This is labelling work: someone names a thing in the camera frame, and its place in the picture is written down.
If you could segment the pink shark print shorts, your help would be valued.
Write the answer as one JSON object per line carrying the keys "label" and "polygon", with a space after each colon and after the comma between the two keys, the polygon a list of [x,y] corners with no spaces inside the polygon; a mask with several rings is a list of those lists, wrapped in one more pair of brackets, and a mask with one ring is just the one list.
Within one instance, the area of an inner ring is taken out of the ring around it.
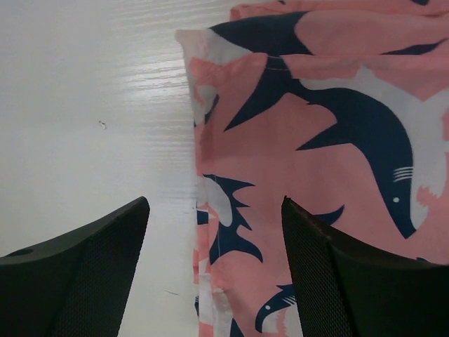
{"label": "pink shark print shorts", "polygon": [[385,251],[448,262],[448,2],[273,1],[183,29],[200,336],[301,336],[290,197]]}

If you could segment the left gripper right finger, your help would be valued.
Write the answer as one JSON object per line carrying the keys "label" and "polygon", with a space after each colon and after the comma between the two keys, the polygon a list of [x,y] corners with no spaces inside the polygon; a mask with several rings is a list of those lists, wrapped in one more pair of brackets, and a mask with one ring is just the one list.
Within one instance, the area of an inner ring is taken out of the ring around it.
{"label": "left gripper right finger", "polygon": [[305,336],[448,335],[447,265],[375,248],[290,198],[281,218]]}

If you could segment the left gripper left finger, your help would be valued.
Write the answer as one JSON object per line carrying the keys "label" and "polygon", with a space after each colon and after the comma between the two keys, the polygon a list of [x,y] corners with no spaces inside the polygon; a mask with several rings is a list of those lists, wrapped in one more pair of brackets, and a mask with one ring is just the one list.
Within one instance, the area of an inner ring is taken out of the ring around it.
{"label": "left gripper left finger", "polygon": [[1,335],[118,336],[149,212],[139,197],[1,257]]}

